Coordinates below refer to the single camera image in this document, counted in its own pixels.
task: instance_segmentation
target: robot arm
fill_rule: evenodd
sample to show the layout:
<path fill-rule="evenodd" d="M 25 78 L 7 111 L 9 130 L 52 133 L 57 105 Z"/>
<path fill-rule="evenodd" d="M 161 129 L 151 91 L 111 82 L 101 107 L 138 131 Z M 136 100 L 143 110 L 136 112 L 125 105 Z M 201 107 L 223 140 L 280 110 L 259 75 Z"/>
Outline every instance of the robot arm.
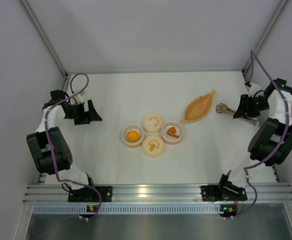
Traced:
<path fill-rule="evenodd" d="M 265 162 L 266 166 L 283 163 L 292 150 L 292 87 L 286 86 L 286 81 L 280 78 L 274 80 L 274 82 L 279 87 L 288 103 L 289 127 L 284 136 L 283 143 L 276 153 Z M 279 138 L 282 137 L 284 133 L 286 110 L 281 96 L 271 83 L 261 96 L 251 97 L 249 94 L 243 94 L 240 97 L 239 107 L 233 116 L 234 119 L 256 117 L 259 116 L 260 111 L 263 110 L 269 110 L 268 119 L 260 127 L 248 146 L 250 159 L 258 161 L 263 160 L 272 152 L 278 144 Z"/>
<path fill-rule="evenodd" d="M 286 110 L 282 97 L 275 90 L 272 83 L 265 89 L 263 95 L 257 96 L 260 87 L 254 85 L 249 90 L 248 94 L 243 94 L 240 97 L 240 103 L 233 118 L 255 118 L 260 115 L 260 111 L 269 110 L 268 119 L 257 131 L 255 136 L 250 141 L 247 157 L 236 169 L 223 174 L 218 185 L 210 185 L 202 187 L 202 196 L 204 201 L 238 201 L 247 200 L 245 193 L 246 173 L 243 168 L 248 167 L 250 160 L 262 161 L 269 156 L 275 147 L 278 145 L 279 139 L 283 137 L 278 150 L 267 160 L 265 166 L 273 166 L 281 164 L 286 159 L 287 155 L 292 150 L 292 87 L 286 86 L 286 81 L 280 78 L 274 80 L 275 84 L 281 90 L 288 103 L 289 127 L 284 134 L 286 125 Z M 255 175 L 260 170 L 260 167 L 250 172 L 250 177 Z"/>
<path fill-rule="evenodd" d="M 90 121 L 102 121 L 97 114 L 92 101 L 88 100 L 89 110 L 85 112 L 84 103 L 80 95 L 75 96 L 75 104 L 64 102 L 50 110 L 51 106 L 67 97 L 67 93 L 61 90 L 51 92 L 51 100 L 43 107 L 43 118 L 35 133 L 27 136 L 27 143 L 34 159 L 37 170 L 40 173 L 49 175 L 55 174 L 51 151 L 45 132 L 45 115 L 50 111 L 48 118 L 49 135 L 54 147 L 58 173 L 61 179 L 76 181 L 86 185 L 93 185 L 90 177 L 73 165 L 71 151 L 59 129 L 59 125 L 64 119 L 73 119 L 75 125 L 89 124 Z M 73 189 L 81 186 L 71 185 Z"/>

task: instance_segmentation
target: toy food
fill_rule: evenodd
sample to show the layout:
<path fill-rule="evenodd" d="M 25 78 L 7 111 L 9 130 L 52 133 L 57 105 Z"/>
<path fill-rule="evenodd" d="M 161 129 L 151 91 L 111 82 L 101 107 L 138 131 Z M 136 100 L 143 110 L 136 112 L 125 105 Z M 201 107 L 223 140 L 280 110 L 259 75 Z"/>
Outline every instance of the toy food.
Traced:
<path fill-rule="evenodd" d="M 170 129 L 168 129 L 167 134 L 169 136 L 172 136 L 174 138 L 179 138 L 179 136 L 177 136 L 175 133 L 177 132 L 176 128 L 173 126 Z"/>
<path fill-rule="evenodd" d="M 195 121 L 205 116 L 211 108 L 215 93 L 216 91 L 212 90 L 211 93 L 200 96 L 192 101 L 186 109 L 182 122 Z"/>
<path fill-rule="evenodd" d="M 127 133 L 127 141 L 135 143 L 139 140 L 139 133 L 137 131 L 130 131 Z"/>

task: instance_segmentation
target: orange ball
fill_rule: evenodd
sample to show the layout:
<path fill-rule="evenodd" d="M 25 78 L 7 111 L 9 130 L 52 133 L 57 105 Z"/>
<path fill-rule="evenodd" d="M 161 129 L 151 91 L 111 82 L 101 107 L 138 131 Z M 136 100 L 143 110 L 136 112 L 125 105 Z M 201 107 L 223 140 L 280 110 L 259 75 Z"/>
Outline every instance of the orange ball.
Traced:
<path fill-rule="evenodd" d="M 139 133 L 137 131 L 130 131 L 127 133 L 127 141 L 131 143 L 135 143 L 139 140 Z"/>

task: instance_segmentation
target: white backdrop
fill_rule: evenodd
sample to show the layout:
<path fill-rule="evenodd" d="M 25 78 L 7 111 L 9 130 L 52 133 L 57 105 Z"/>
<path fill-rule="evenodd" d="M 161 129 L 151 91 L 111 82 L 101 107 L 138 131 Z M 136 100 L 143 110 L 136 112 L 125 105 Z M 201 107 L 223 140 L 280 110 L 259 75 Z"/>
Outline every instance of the white backdrop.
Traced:
<path fill-rule="evenodd" d="M 29 0 L 66 71 L 239 70 L 279 0 Z"/>

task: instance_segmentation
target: orange leaf-shaped plate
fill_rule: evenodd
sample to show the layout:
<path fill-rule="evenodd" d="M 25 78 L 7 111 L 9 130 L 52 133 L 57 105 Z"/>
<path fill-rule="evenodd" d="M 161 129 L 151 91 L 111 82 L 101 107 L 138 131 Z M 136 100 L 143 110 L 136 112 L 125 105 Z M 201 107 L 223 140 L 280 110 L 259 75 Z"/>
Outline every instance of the orange leaf-shaped plate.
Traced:
<path fill-rule="evenodd" d="M 211 93 L 200 96 L 199 98 L 192 101 L 186 109 L 182 122 L 185 123 L 195 121 L 205 116 L 211 108 L 215 93 L 216 91 L 212 90 Z"/>

